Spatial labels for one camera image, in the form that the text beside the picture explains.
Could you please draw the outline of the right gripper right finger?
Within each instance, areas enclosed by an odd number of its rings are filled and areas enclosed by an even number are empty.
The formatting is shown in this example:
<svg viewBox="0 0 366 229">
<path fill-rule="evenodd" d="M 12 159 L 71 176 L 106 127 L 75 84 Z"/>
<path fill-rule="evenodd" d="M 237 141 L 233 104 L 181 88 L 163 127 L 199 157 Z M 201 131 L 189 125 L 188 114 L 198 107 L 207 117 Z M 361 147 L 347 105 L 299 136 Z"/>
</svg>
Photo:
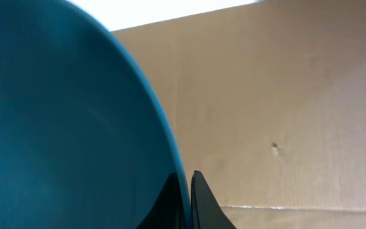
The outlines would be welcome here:
<svg viewBox="0 0 366 229">
<path fill-rule="evenodd" d="M 191 179 L 191 212 L 194 229 L 236 229 L 198 170 L 194 171 Z"/>
</svg>

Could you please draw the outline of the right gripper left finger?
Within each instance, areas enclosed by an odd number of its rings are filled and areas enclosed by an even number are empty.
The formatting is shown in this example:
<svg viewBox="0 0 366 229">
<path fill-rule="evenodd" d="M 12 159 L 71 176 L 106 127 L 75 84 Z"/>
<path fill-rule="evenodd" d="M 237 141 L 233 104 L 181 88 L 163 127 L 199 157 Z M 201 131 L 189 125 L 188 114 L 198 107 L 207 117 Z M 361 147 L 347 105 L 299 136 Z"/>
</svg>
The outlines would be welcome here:
<svg viewBox="0 0 366 229">
<path fill-rule="evenodd" d="M 154 205 L 137 229 L 181 229 L 182 197 L 176 173 L 166 179 Z"/>
</svg>

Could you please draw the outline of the dark blue plate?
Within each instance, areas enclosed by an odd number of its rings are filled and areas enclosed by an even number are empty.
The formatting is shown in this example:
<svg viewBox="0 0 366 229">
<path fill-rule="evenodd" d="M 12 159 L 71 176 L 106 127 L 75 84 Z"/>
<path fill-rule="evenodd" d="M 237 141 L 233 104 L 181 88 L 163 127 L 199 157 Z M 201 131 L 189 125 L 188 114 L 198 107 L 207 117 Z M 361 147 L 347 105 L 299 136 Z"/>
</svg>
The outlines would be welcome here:
<svg viewBox="0 0 366 229">
<path fill-rule="evenodd" d="M 123 45 L 68 1 L 0 1 L 0 228 L 137 228 L 184 170 Z"/>
</svg>

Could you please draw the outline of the brown cardboard box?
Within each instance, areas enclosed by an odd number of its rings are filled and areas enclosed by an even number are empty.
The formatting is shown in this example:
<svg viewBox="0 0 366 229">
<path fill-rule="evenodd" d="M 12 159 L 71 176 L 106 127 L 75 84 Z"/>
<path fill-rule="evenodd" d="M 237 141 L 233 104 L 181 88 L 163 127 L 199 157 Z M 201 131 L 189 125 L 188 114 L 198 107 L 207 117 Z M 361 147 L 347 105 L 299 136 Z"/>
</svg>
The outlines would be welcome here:
<svg viewBox="0 0 366 229">
<path fill-rule="evenodd" d="M 238 228 L 366 228 L 366 0 L 286 0 L 116 31 Z"/>
</svg>

